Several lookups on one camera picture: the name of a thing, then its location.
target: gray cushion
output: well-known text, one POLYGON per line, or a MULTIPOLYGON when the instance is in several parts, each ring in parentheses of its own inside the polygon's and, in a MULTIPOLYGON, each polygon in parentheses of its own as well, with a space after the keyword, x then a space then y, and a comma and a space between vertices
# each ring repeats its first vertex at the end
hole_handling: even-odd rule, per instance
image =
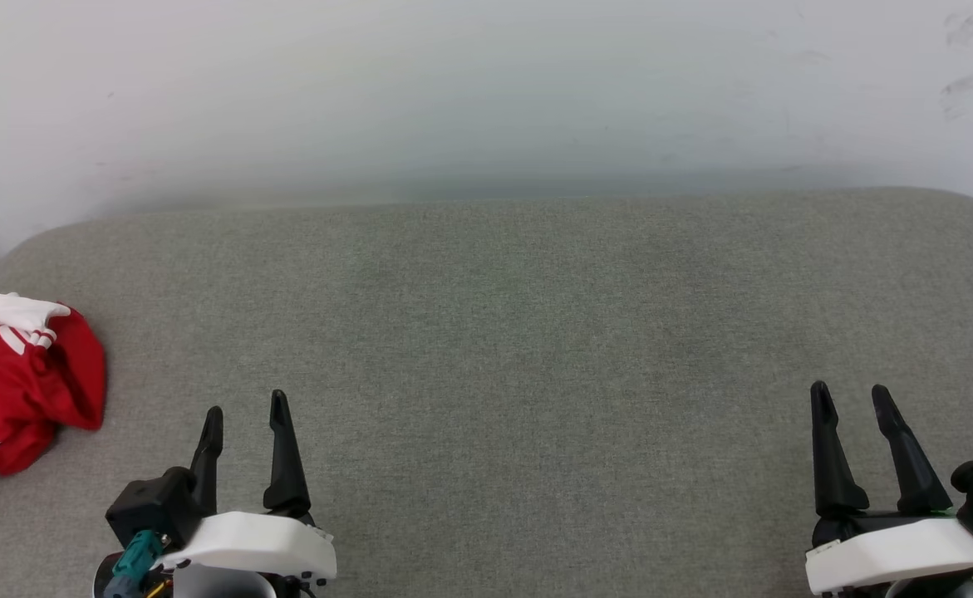
POLYGON ((110 383, 0 479, 0 596, 85 595, 212 404, 220 508, 259 510, 272 389, 331 598, 806 595, 816 379, 875 507, 872 384, 943 479, 973 458, 973 200, 931 190, 137 216, 24 243, 10 291, 83 311, 110 383))

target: white wall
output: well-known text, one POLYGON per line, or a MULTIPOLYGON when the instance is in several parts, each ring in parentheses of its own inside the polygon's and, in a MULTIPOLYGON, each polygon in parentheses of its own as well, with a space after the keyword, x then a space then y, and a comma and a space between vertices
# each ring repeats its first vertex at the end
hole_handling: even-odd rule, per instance
POLYGON ((0 0, 0 255, 201 203, 973 194, 973 0, 0 0))

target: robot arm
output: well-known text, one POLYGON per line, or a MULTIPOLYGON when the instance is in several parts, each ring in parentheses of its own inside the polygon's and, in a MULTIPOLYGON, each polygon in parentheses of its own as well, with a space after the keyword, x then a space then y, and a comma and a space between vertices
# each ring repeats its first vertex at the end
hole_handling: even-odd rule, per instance
POLYGON ((130 482, 106 511, 123 552, 95 576, 95 598, 312 596, 337 578, 332 537, 315 526, 297 436, 283 391, 271 397, 274 432, 266 513, 217 513, 216 463, 224 413, 209 410, 190 469, 130 482))
POLYGON ((951 482, 965 493, 957 512, 884 386, 872 391, 877 427, 888 439, 900 482, 896 511, 868 511, 837 436, 828 387, 812 386, 815 507, 806 572, 823 597, 973 596, 973 462, 951 482))

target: gray fabric surface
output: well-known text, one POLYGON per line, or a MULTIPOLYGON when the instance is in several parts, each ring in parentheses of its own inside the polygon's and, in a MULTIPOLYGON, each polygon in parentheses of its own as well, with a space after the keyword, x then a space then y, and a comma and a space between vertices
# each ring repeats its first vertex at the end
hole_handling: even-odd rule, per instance
POLYGON ((221 510, 258 510, 274 387, 330 598, 807 595, 819 378, 875 507, 872 384, 942 477, 973 458, 973 201, 931 190, 132 217, 27 242, 10 291, 83 311, 110 390, 0 479, 0 596, 86 595, 212 404, 221 510))

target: teal connector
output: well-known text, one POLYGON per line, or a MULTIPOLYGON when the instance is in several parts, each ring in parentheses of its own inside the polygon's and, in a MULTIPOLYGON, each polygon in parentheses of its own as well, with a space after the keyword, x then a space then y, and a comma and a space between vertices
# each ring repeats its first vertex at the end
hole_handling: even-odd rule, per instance
POLYGON ((113 566, 113 579, 106 584, 103 597, 141 598, 143 579, 149 574, 162 548, 159 538, 151 530, 135 534, 132 542, 128 542, 125 553, 113 566))

